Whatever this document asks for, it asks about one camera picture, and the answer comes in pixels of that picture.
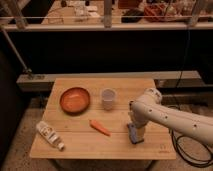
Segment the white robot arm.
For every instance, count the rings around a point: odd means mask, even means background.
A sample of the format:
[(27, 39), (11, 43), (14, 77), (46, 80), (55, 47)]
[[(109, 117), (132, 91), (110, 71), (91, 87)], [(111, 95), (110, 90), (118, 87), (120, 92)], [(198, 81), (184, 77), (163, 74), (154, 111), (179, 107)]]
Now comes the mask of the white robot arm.
[(147, 88), (140, 97), (129, 103), (131, 122), (127, 127), (133, 144), (144, 141), (145, 127), (152, 121), (204, 145), (213, 146), (213, 117), (168, 108), (161, 101), (159, 90)]

